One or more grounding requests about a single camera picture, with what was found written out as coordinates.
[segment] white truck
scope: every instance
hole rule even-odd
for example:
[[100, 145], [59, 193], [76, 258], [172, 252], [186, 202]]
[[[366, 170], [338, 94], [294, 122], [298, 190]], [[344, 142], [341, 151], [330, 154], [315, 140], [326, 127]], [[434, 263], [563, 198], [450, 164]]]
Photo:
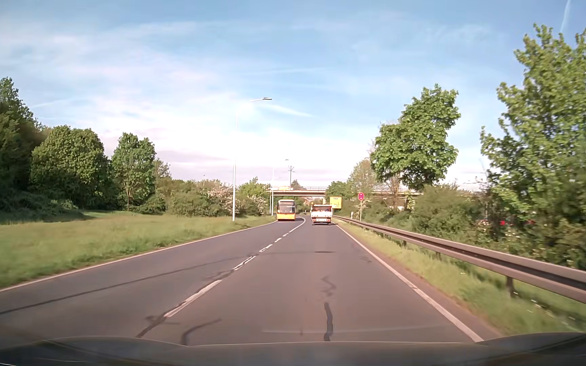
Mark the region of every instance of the white truck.
[[314, 204], [311, 207], [311, 224], [326, 223], [331, 225], [333, 206], [330, 204]]

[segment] asphalt road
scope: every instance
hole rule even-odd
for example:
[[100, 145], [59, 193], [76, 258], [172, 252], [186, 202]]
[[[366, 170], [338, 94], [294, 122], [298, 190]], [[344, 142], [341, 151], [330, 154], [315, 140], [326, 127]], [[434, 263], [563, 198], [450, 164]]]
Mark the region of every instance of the asphalt road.
[[301, 218], [0, 292], [0, 347], [83, 335], [471, 342], [338, 226]]

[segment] overpass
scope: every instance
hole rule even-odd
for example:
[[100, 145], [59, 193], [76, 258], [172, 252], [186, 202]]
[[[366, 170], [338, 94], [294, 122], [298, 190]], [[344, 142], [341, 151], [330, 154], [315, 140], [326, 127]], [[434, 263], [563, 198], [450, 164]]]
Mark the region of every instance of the overpass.
[[[273, 190], [273, 196], [275, 197], [324, 197], [327, 187], [303, 187], [303, 189], [275, 189]], [[409, 196], [421, 196], [419, 192], [412, 191], [399, 191], [398, 197], [409, 197]], [[390, 197], [389, 191], [374, 191], [372, 197], [386, 198]]]

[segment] blue sky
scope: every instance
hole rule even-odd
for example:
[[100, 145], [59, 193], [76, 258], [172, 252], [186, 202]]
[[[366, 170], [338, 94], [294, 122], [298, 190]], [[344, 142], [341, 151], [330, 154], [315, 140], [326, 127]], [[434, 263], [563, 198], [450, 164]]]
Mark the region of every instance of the blue sky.
[[499, 133], [495, 88], [522, 82], [522, 37], [535, 22], [570, 42], [586, 27], [586, 0], [282, 3], [0, 0], [0, 78], [41, 122], [92, 128], [108, 153], [122, 131], [149, 137], [176, 178], [230, 182], [236, 158], [239, 182], [275, 167], [280, 184], [289, 159], [307, 186], [346, 179], [379, 124], [439, 83], [462, 113], [447, 179], [472, 188], [480, 128]]

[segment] solid edge line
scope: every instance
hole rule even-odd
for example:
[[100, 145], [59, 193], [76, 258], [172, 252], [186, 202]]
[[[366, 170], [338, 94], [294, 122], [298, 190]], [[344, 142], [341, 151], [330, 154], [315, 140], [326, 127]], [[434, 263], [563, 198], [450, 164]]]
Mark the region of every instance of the solid edge line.
[[122, 261], [127, 261], [128, 259], [133, 259], [133, 258], [137, 258], [137, 257], [142, 257], [144, 255], [158, 253], [159, 251], [173, 249], [173, 248], [181, 247], [183, 245], [189, 245], [189, 244], [193, 244], [193, 243], [202, 242], [204, 240], [209, 240], [209, 239], [214, 239], [214, 238], [218, 238], [218, 237], [223, 237], [225, 235], [234, 234], [235, 232], [240, 232], [240, 231], [245, 231], [245, 230], [250, 230], [250, 229], [256, 229], [258, 227], [270, 225], [270, 224], [276, 223], [276, 222], [277, 221], [273, 221], [273, 222], [265, 223], [265, 224], [259, 225], [259, 226], [247, 227], [245, 229], [235, 230], [235, 231], [231, 231], [231, 232], [226, 232], [224, 234], [219, 234], [219, 235], [216, 235], [214, 237], [193, 240], [192, 242], [186, 242], [186, 243], [182, 243], [182, 244], [176, 244], [174, 246], [170, 246], [170, 247], [166, 247], [166, 248], [161, 248], [161, 249], [157, 249], [157, 250], [148, 251], [148, 252], [145, 252], [145, 253], [135, 254], [135, 255], [133, 255], [131, 257], [126, 257], [126, 258], [121, 258], [121, 259], [115, 259], [114, 261], [110, 261], [110, 262], [99, 263], [99, 264], [95, 264], [93, 266], [89, 266], [89, 267], [85, 267], [85, 268], [78, 268], [77, 270], [72, 270], [72, 271], [68, 271], [68, 272], [58, 273], [58, 274], [55, 274], [55, 275], [52, 275], [52, 276], [49, 276], [49, 277], [45, 277], [45, 278], [34, 279], [32, 281], [19, 283], [17, 285], [13, 285], [13, 286], [10, 286], [10, 287], [0, 288], [0, 292], [4, 292], [4, 291], [8, 291], [8, 290], [13, 290], [15, 288], [24, 287], [24, 286], [28, 286], [28, 285], [32, 285], [34, 283], [46, 281], [48, 279], [54, 279], [54, 278], [58, 278], [58, 277], [62, 277], [62, 276], [67, 276], [67, 275], [70, 275], [70, 274], [73, 274], [73, 273], [77, 273], [77, 272], [80, 272], [80, 271], [91, 270], [93, 268], [102, 267], [102, 266], [105, 266], [107, 264], [112, 264], [112, 263], [118, 263], [118, 262], [122, 262]]
[[395, 276], [397, 276], [397, 278], [399, 278], [405, 284], [407, 284], [409, 287], [411, 287], [413, 289], [413, 291], [415, 291], [422, 299], [424, 299], [427, 303], [429, 303], [433, 307], [435, 307], [436, 310], [438, 310], [441, 314], [443, 314], [444, 317], [447, 318], [447, 320], [449, 320], [450, 322], [452, 322], [458, 329], [460, 329], [460, 331], [462, 331], [469, 338], [471, 338], [472, 341], [474, 341], [474, 342], [481, 342], [481, 341], [483, 341], [483, 338], [481, 338], [478, 334], [476, 334], [476, 332], [474, 332], [473, 330], [471, 330], [467, 325], [465, 325], [465, 323], [461, 322], [458, 318], [456, 318], [448, 310], [446, 310], [444, 307], [442, 307], [442, 305], [438, 304], [435, 300], [433, 300], [431, 297], [429, 297], [429, 295], [427, 295], [424, 291], [420, 290], [411, 281], [409, 281], [407, 278], [405, 278], [404, 276], [402, 276], [401, 273], [397, 272], [388, 263], [384, 262], [376, 254], [372, 253], [372, 251], [370, 251], [370, 249], [368, 249], [367, 247], [365, 247], [365, 245], [361, 244], [360, 241], [356, 240], [356, 238], [354, 238], [352, 235], [350, 235], [350, 233], [348, 233], [347, 231], [345, 231], [345, 229], [343, 229], [339, 225], [337, 225], [337, 226], [345, 234], [347, 234], [348, 237], [351, 237], [352, 240], [354, 240], [357, 244], [361, 245], [361, 247], [363, 249], [365, 249], [365, 251], [367, 251], [368, 253], [370, 253], [370, 255], [372, 255], [379, 263], [383, 264], [384, 267], [386, 267], [389, 271], [393, 272], [393, 274], [395, 274]]

